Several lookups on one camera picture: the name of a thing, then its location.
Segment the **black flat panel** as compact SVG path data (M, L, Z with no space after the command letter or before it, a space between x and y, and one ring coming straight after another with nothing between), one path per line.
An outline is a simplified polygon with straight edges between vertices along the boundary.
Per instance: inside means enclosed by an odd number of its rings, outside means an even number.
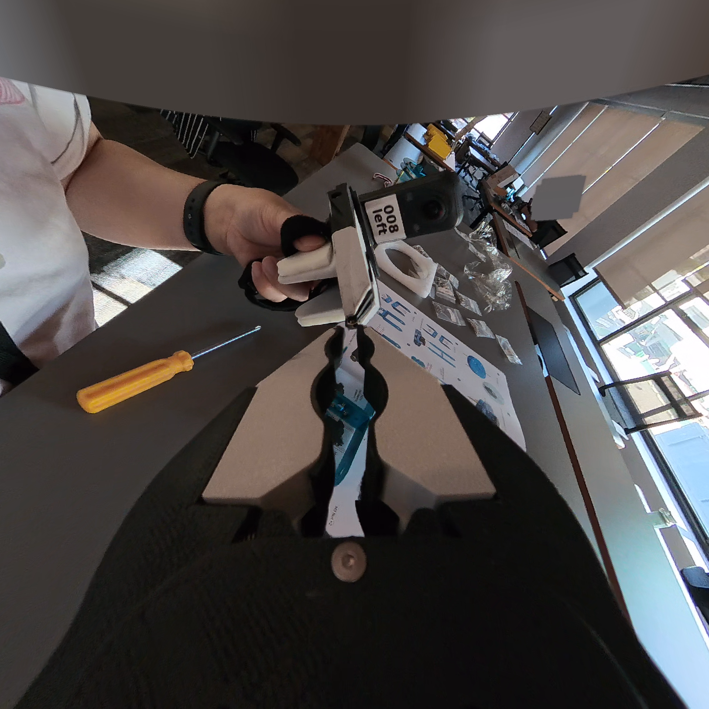
M540 351L547 374L573 393L580 395L578 384L554 326L531 308L528 309L527 314L532 338Z

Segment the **printed instruction manual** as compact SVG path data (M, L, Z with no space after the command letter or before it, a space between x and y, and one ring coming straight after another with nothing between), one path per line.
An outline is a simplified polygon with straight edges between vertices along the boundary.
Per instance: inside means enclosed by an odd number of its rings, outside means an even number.
M526 449L506 376L499 367L463 342L461 335L471 332L467 324L459 327L439 321L432 307L434 300L403 296L383 283L379 287L381 306L369 327L410 363L426 370L442 384L454 386L515 443ZM363 389L364 369L359 364L356 348L356 335L346 331L335 380L349 399L364 407L368 402ZM333 488L325 528L327 536L364 534L355 501L364 474L367 438L366 432L350 471L344 481Z

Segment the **crumpled clear plastic bag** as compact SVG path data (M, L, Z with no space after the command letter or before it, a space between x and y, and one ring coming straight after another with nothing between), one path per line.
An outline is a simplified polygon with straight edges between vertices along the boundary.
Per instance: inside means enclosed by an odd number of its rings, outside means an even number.
M497 248L497 237L489 223L481 223L474 229L465 228L465 225L455 228L459 235L468 244L469 250L482 262L496 261L500 252Z
M485 312L506 311L512 301L512 269L505 264L484 271L483 263L472 261L464 265L463 273L483 300Z

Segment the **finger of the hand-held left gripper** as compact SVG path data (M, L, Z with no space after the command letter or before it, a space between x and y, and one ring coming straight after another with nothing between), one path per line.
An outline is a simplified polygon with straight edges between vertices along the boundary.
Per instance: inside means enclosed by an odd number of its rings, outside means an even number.
M359 325L365 326L374 318L380 308L379 269L377 265L375 247L368 227L362 227L364 251L367 259L367 275L369 289L364 300L364 305L359 309Z
M370 311L370 271L359 227L332 234L335 270L347 324L366 324Z

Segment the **cluttered wooden table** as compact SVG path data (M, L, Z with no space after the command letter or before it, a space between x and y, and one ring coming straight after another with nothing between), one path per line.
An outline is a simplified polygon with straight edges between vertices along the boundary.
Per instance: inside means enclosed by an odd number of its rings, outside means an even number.
M516 263L531 277L537 280L558 301L564 301L561 287L548 272L548 267L541 252L531 243L528 230L503 209L488 182L479 182L486 212L490 215L491 225L499 243L498 248L510 261Z

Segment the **dark wooden strip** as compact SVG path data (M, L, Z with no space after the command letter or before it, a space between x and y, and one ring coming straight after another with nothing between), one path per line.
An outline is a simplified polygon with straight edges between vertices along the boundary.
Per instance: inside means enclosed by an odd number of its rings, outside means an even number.
M562 312L556 308L558 303L553 301L551 293L541 283L525 271L517 271L514 281L528 328L527 312L530 308L554 326L578 384L580 395L549 376L546 370L545 384L556 419L551 427L553 431L559 430L564 440L574 478L574 483L569 484L571 492L563 494L588 533L619 607L626 619L631 621L617 577L620 556L613 552L616 540L611 528L610 508L618 499L614 492L610 493L610 502L601 498L602 492L610 490L611 483L620 482L620 472L625 466L596 401L595 381L573 339L573 331L566 328L560 317Z

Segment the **person's white shirt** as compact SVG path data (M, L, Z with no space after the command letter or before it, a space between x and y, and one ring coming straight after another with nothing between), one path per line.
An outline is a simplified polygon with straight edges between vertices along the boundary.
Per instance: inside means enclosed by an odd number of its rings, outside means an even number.
M82 94L1 78L1 394L96 328L89 255L62 186L91 132Z

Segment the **large window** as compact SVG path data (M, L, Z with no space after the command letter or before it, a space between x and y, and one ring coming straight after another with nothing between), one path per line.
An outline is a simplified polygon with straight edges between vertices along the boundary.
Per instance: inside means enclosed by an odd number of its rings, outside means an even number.
M573 314L609 384L611 411L627 419L674 499L693 545L708 558L708 293L697 274L672 274L631 305L598 274L568 286Z

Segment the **person's left forearm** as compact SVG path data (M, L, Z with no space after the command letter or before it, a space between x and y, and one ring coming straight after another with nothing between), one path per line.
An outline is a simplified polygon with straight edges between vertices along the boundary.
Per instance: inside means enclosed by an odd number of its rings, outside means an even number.
M86 234L131 247L195 251L184 234L184 204L200 183L92 130L83 161L62 186Z

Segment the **blue metal bracket assembly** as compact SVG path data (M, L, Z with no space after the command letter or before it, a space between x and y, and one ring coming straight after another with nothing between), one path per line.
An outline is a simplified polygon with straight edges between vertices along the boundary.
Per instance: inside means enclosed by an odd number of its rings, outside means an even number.
M361 407L343 393L341 386L337 386L325 412L335 460L334 486L339 486L350 471L373 416L374 409L368 402Z

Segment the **beige roller blind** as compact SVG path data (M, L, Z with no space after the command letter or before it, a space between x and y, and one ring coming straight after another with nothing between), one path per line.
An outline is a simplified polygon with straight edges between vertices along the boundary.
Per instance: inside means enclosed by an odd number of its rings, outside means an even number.
M578 211L559 219L564 244L706 128L697 121L587 103L545 139L535 157L518 164L525 167L523 199L531 200L545 179L585 176Z

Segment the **person's left hand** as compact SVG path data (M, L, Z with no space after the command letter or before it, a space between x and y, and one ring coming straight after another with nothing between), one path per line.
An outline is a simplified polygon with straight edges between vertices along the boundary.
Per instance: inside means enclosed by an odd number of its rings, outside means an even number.
M277 262L281 227L300 212L281 197L263 189L225 184L217 187L203 208L205 234L214 250L252 263L251 275L261 297L272 302L308 300L314 282L280 284Z

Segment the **black wristband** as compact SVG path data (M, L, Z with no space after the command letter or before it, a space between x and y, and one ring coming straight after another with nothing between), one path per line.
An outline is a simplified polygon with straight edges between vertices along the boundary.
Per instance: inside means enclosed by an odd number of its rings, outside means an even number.
M201 253L223 255L213 247L206 234L204 208L208 197L224 180L204 181L197 184L187 196L183 209L183 232L192 247Z

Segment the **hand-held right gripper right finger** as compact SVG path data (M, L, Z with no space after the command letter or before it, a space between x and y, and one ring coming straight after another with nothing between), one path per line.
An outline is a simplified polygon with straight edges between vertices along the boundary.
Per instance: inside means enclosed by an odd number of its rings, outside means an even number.
M493 499L448 389L372 328L357 328L357 349L374 410L355 503L364 536L396 536L419 510Z

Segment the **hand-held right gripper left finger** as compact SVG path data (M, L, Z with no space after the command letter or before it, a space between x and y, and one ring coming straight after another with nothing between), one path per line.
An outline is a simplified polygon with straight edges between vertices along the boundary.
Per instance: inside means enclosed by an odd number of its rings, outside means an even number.
M335 473L325 412L343 336L343 327L330 328L256 386L205 503L274 510L303 536L325 536Z

